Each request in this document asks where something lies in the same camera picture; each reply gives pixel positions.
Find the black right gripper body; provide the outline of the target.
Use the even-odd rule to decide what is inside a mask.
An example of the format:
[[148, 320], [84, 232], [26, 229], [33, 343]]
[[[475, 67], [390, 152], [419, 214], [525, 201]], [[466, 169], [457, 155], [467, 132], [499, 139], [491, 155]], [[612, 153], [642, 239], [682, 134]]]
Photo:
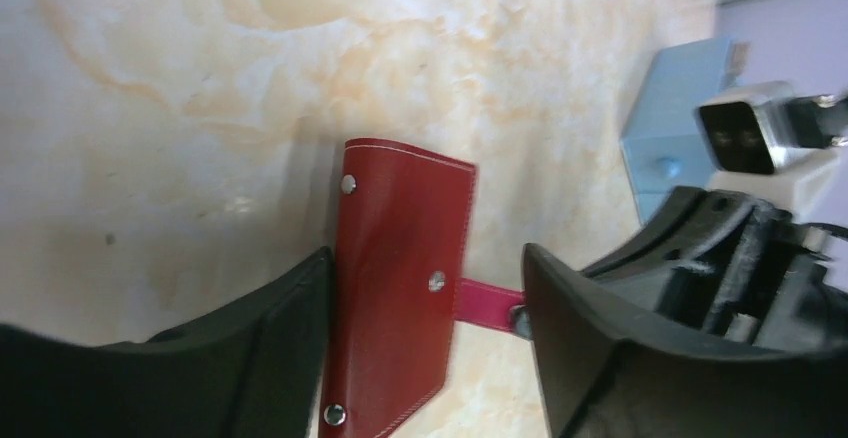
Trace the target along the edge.
[[793, 353], [846, 346], [847, 294], [825, 281], [827, 248], [846, 238], [842, 225], [798, 224], [790, 212], [755, 201], [730, 235], [703, 331]]

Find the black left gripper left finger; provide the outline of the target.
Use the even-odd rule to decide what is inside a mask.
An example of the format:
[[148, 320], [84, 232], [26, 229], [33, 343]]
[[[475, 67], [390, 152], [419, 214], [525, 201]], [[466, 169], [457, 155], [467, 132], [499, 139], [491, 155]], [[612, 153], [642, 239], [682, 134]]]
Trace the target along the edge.
[[328, 336], [320, 248], [265, 286], [142, 342], [1, 329], [5, 437], [305, 437]]

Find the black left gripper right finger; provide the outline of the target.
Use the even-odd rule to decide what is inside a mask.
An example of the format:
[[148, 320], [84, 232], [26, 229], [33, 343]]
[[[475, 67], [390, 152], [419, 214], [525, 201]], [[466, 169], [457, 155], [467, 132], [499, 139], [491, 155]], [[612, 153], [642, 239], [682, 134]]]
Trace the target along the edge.
[[786, 352], [709, 335], [583, 277], [543, 247], [522, 274], [555, 437], [843, 437], [847, 349]]

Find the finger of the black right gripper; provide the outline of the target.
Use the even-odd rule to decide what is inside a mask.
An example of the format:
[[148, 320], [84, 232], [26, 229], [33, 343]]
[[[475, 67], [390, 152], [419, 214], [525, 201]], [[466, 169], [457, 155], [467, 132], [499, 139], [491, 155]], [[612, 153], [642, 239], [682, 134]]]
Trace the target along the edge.
[[652, 313], [722, 319], [729, 271], [729, 195], [681, 187], [645, 227], [583, 273], [604, 288], [598, 319]]

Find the red leather card holder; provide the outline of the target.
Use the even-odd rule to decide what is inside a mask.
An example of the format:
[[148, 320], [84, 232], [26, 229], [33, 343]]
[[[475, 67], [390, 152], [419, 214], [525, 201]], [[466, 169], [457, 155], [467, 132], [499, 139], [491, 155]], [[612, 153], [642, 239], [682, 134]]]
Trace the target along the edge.
[[391, 435], [443, 388], [457, 322], [513, 331], [523, 294], [463, 274], [476, 178], [410, 144], [345, 144], [320, 436]]

